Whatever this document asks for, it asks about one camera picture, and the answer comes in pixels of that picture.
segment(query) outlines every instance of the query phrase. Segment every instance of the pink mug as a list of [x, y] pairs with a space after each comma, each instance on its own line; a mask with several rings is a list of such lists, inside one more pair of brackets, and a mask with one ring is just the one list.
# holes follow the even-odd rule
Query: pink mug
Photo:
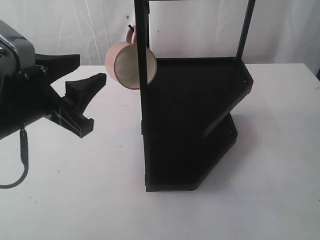
[[[130, 28], [126, 41], [114, 44], [106, 53], [105, 68], [111, 78], [118, 81], [127, 89], [140, 89], [139, 64], [138, 64], [138, 47], [137, 47], [137, 30]], [[146, 48], [146, 69], [148, 84], [155, 78], [157, 73], [157, 59], [155, 54]]]

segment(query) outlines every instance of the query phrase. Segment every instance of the white table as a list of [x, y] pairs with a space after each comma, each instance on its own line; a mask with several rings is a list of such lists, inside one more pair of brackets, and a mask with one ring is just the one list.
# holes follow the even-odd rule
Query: white table
[[[0, 190], [0, 239], [320, 239], [320, 82], [303, 64], [247, 67], [237, 142], [196, 191], [146, 192], [140, 93], [111, 78], [85, 111], [87, 137], [28, 126], [30, 171]], [[81, 66], [53, 86], [104, 71]], [[18, 148], [18, 133], [0, 141], [2, 184], [22, 173]]]

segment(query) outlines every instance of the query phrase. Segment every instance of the mug handle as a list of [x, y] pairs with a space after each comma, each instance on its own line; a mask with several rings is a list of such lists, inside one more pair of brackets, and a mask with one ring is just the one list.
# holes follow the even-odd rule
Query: mug handle
[[126, 35], [126, 42], [129, 44], [137, 44], [137, 27], [136, 26], [129, 26], [129, 30], [128, 33]]

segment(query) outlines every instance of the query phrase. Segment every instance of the white backdrop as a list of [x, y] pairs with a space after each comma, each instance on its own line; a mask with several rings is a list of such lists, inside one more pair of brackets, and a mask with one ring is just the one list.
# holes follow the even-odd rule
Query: white backdrop
[[[248, 0], [150, 2], [150, 42], [157, 57], [234, 56]], [[41, 54], [81, 54], [103, 65], [109, 47], [135, 23], [134, 0], [0, 0], [0, 19]], [[320, 67], [320, 0], [256, 0], [246, 63]]]

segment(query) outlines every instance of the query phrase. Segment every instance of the mug rim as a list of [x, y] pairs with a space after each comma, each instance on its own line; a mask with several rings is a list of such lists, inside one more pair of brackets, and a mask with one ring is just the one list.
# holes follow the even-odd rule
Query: mug rim
[[[124, 85], [121, 81], [119, 81], [119, 77], [118, 77], [117, 71], [116, 71], [116, 60], [117, 60], [118, 56], [119, 56], [120, 53], [121, 53], [124, 49], [126, 49], [126, 48], [129, 48], [129, 47], [131, 47], [131, 46], [137, 46], [137, 47], [138, 47], [138, 44], [136, 44], [136, 43], [129, 43], [129, 42], [126, 42], [126, 41], [124, 41], [123, 43], [127, 43], [128, 45], [127, 45], [127, 46], [124, 46], [124, 47], [117, 53], [117, 55], [115, 56], [114, 65], [113, 65], [113, 72], [114, 72], [115, 78], [116, 78], [116, 80], [117, 80], [123, 87], [125, 87], [125, 88], [127, 88], [127, 89], [130, 89], [130, 90], [139, 90], [139, 89], [141, 88], [140, 86], [139, 86], [139, 87], [130, 87], [130, 86]], [[155, 71], [154, 71], [154, 74], [153, 74], [151, 80], [147, 83], [147, 84], [149, 85], [149, 84], [155, 79], [155, 77], [156, 77], [156, 75], [157, 75], [158, 62], [157, 62], [157, 58], [156, 58], [156, 55], [154, 54], [154, 52], [151, 51], [151, 49], [148, 48], [148, 47], [146, 47], [146, 49], [148, 49], [149, 53], [152, 54], [153, 59], [155, 60]]]

